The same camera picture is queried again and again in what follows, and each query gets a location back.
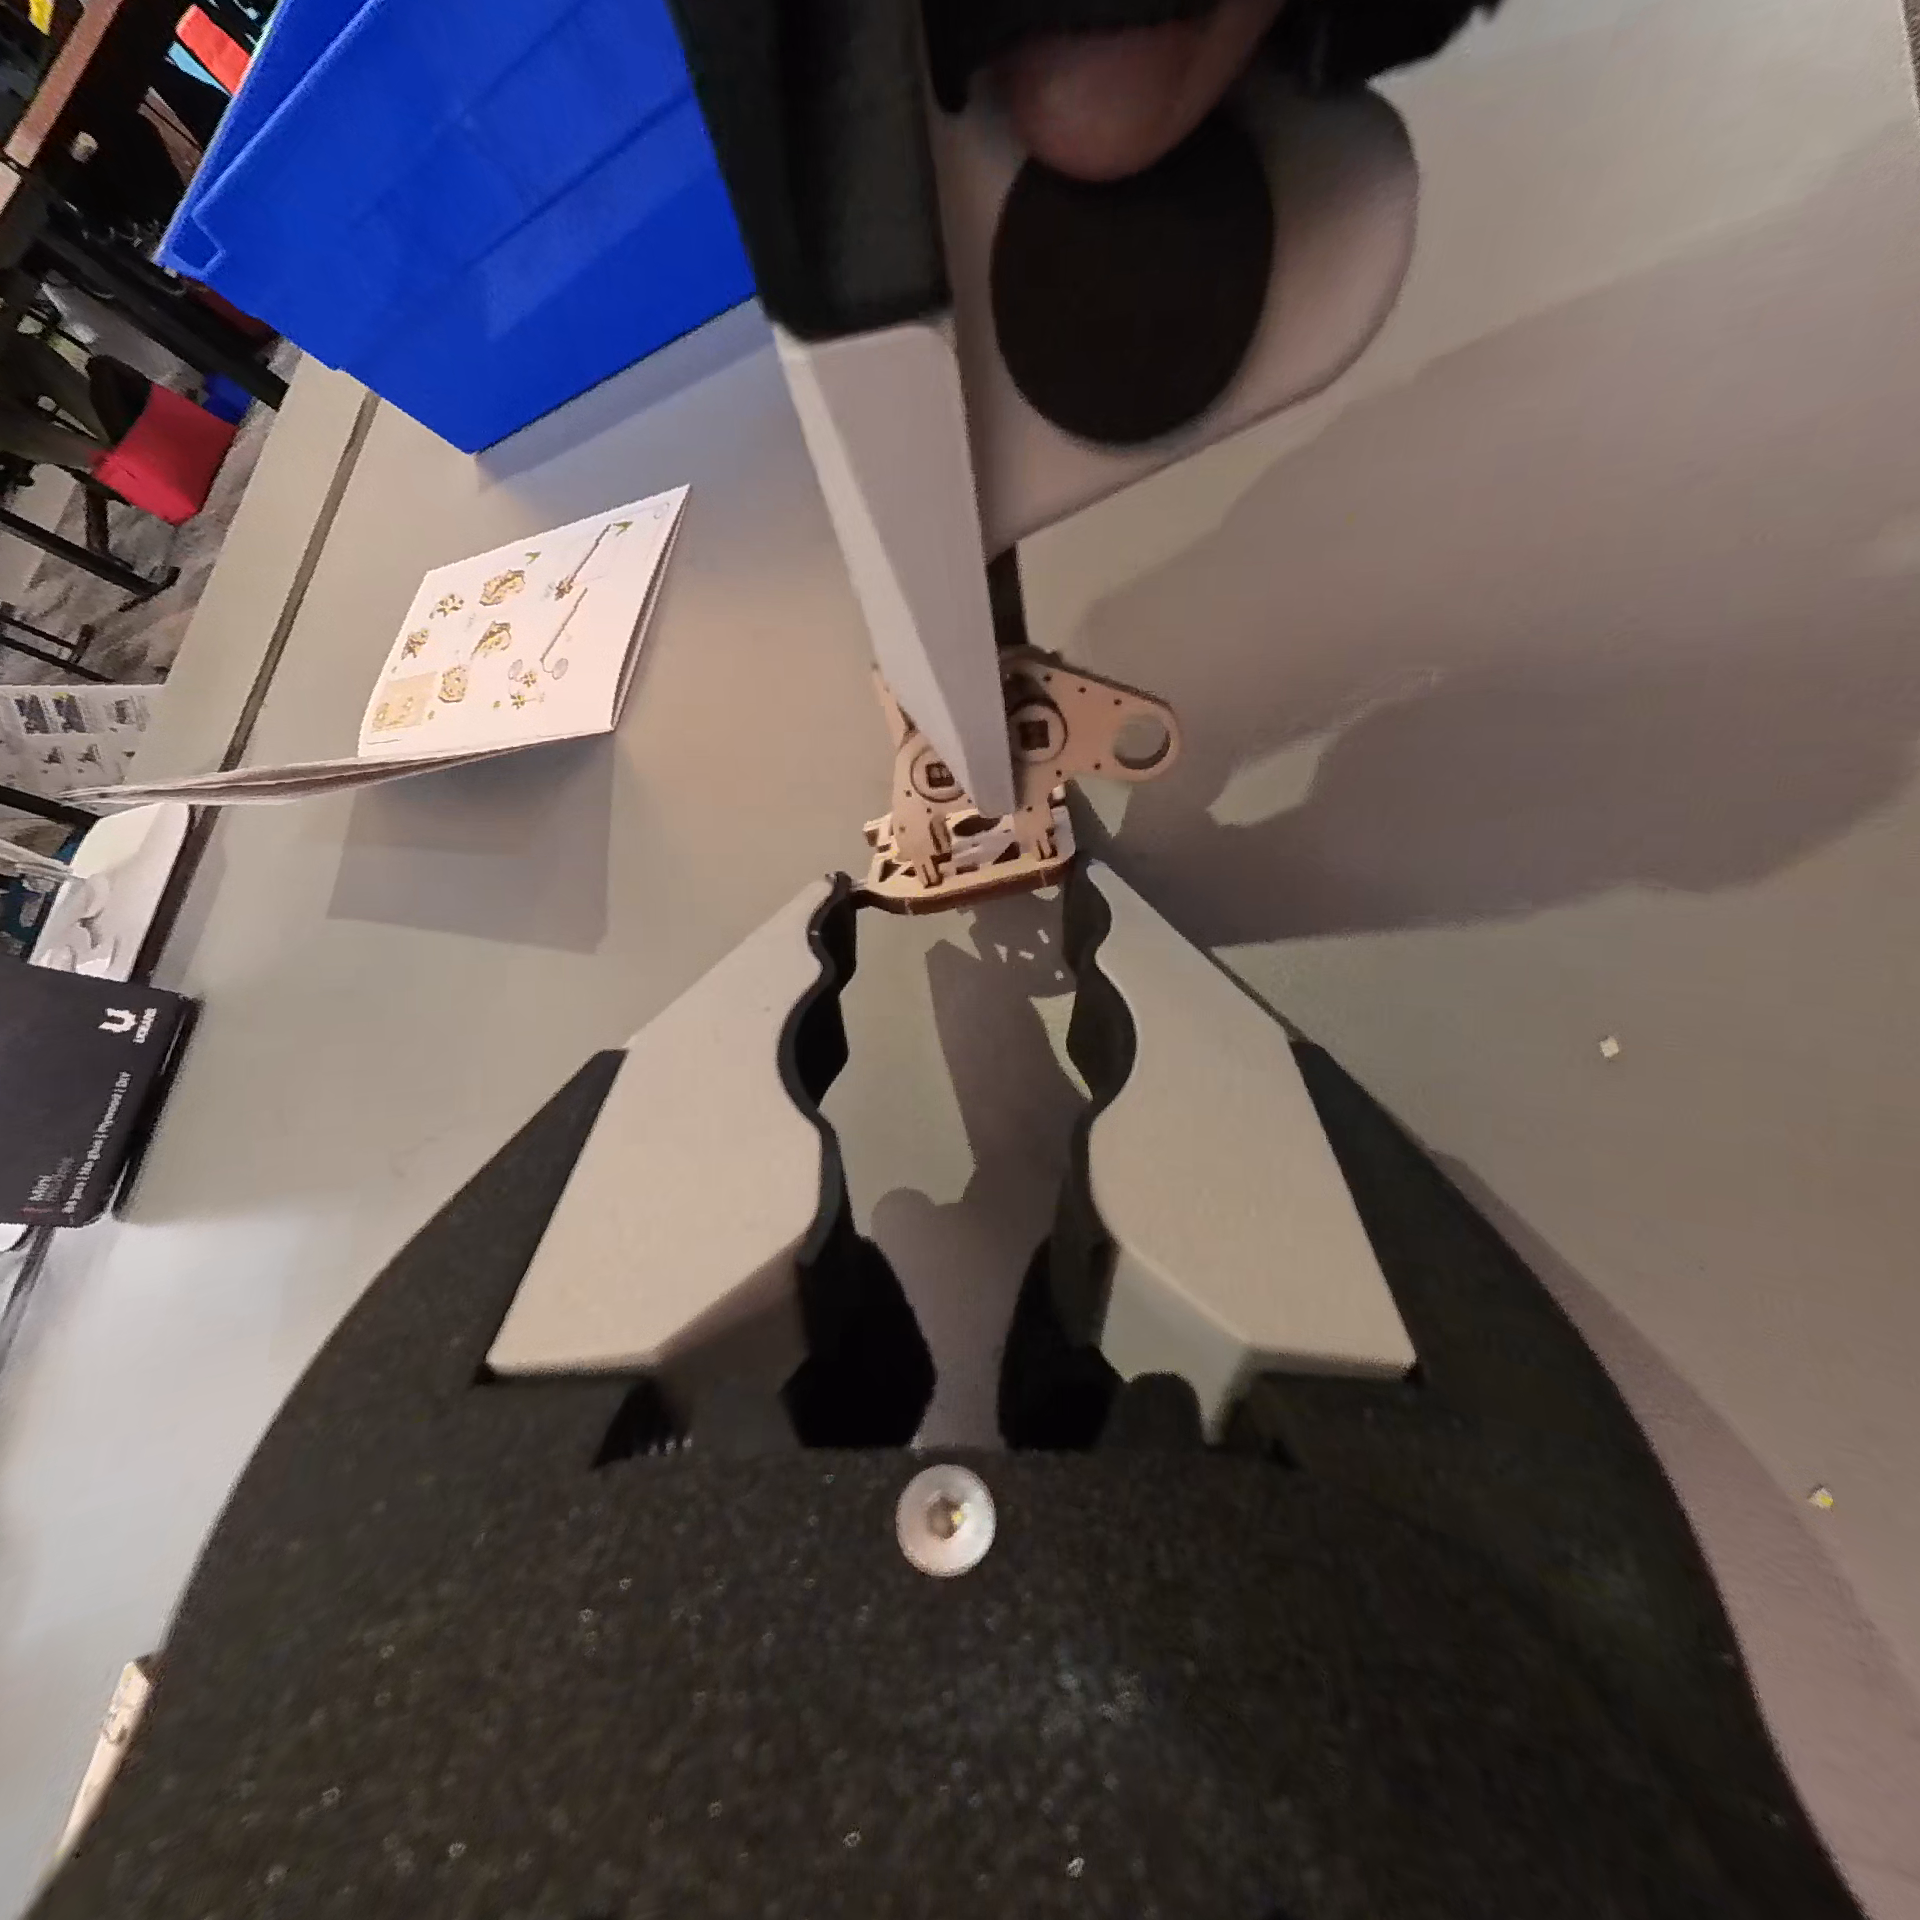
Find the wooden base plate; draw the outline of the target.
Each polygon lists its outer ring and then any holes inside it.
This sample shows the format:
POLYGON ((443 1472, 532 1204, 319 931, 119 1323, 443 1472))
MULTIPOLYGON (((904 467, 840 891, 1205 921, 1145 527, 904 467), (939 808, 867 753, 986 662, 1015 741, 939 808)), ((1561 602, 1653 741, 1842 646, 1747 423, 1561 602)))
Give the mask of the wooden base plate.
POLYGON ((1012 822, 968 815, 961 823, 980 832, 958 834, 942 876, 923 884, 899 860, 892 837, 874 835, 884 822, 869 822, 871 857, 867 872, 851 882, 851 898, 899 916, 944 914, 1052 887, 1071 873, 1077 857, 1073 828, 1063 813, 1053 818, 1053 851, 1048 855, 1023 851, 1012 822))

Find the black and white model box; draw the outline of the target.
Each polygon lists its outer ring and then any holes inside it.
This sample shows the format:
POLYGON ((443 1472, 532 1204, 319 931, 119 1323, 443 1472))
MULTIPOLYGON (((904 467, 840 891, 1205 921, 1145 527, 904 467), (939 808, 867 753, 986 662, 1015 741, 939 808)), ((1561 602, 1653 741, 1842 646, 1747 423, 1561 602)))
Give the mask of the black and white model box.
POLYGON ((1 963, 1 1222, 79 1229, 139 1165, 193 997, 136 980, 1 963))

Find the red box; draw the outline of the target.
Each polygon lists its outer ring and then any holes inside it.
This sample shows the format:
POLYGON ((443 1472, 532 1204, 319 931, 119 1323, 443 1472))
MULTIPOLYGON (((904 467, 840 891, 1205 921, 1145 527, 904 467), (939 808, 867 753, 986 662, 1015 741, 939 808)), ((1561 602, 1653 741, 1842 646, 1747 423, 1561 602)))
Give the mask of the red box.
POLYGON ((179 527, 203 511, 236 432, 236 422, 151 383, 125 432, 92 458, 87 478, 134 509, 179 527))

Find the person's right hand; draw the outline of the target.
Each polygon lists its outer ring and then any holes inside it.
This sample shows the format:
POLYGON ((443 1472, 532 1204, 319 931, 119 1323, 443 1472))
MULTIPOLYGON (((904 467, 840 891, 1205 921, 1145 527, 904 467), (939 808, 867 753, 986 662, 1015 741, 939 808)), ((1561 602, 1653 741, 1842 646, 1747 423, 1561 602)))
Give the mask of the person's right hand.
POLYGON ((1124 179, 1236 89, 1279 11, 1220 2, 1150 25, 1028 36, 992 64, 990 86, 1028 156, 1070 179, 1124 179))

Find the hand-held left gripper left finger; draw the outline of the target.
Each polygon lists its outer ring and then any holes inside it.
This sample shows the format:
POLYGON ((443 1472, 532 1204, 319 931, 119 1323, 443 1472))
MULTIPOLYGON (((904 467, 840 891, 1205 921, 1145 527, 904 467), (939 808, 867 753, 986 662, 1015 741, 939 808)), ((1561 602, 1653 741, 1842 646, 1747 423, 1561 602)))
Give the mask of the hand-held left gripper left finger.
POLYGON ((636 1027, 486 1354, 502 1379, 640 1377, 691 1422, 801 1365, 803 1256, 837 1207, 795 1020, 851 900, 818 876, 636 1027))

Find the white crumpled paper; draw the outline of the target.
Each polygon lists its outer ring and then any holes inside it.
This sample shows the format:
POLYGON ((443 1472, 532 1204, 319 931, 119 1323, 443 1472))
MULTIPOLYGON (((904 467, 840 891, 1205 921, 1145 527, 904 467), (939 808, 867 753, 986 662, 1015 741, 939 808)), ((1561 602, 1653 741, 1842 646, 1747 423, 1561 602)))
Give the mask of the white crumpled paper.
POLYGON ((86 828, 52 893, 26 963, 99 981, 129 981, 179 863, 191 809, 127 805, 86 828))

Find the black metal rack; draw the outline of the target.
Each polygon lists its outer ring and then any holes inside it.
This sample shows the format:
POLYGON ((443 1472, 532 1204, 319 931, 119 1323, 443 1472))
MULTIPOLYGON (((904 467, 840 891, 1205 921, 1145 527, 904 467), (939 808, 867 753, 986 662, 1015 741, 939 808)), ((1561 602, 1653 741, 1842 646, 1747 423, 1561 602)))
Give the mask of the black metal rack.
POLYGON ((274 3, 1 5, 3 680, 161 682, 295 347, 159 262, 274 3), (169 525, 87 478, 164 386, 236 437, 169 525))

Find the blue plastic bin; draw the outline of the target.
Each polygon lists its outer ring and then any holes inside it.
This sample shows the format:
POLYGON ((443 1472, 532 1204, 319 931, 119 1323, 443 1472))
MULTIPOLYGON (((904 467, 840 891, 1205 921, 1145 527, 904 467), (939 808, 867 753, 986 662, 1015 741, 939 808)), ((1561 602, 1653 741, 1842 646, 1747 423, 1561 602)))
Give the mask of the blue plastic bin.
POLYGON ((756 296, 659 2, 277 3, 156 260, 468 454, 756 296))

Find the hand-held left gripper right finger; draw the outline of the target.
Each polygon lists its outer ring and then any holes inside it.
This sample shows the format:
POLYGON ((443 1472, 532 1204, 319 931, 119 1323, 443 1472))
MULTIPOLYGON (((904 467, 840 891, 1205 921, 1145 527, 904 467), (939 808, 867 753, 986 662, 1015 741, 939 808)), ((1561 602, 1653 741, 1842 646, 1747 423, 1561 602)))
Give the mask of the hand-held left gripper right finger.
POLYGON ((1225 1427, 1256 1379, 1416 1365, 1288 1027, 1109 863, 1071 878, 1062 1327, 1225 1427))

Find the instruction booklet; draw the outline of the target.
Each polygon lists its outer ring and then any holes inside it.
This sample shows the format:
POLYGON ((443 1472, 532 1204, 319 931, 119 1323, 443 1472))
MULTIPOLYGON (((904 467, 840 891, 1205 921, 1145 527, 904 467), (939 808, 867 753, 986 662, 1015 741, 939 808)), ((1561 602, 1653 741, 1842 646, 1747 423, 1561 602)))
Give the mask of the instruction booklet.
POLYGON ((288 804, 611 733, 688 488, 429 570, 368 691, 354 749, 74 788, 74 805, 288 804))

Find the wooden laser-cut model part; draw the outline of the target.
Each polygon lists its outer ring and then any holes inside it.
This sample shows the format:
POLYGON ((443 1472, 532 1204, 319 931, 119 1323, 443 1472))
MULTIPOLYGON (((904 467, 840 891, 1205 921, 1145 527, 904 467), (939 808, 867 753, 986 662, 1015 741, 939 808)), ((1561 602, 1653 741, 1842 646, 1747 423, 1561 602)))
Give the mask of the wooden laser-cut model part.
POLYGON ((923 884, 944 876, 947 851, 972 815, 1012 822, 1017 846, 1033 855, 1053 851, 1053 818, 1068 812, 1070 782, 1101 778, 1136 784, 1163 774, 1180 755, 1180 721, 1161 698, 1073 666, 1057 654, 1021 646, 997 654, 1015 808, 990 813, 972 801, 947 759, 904 713, 884 680, 875 700, 894 745, 889 805, 874 837, 889 837, 896 855, 923 884))

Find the printed paper sheet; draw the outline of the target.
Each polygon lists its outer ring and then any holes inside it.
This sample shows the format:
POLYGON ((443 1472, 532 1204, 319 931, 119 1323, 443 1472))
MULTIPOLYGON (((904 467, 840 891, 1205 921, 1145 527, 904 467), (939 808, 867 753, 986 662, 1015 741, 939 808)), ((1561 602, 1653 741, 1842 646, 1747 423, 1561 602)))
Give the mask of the printed paper sheet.
POLYGON ((164 684, 1 684, 1 788, 33 799, 131 779, 164 684))

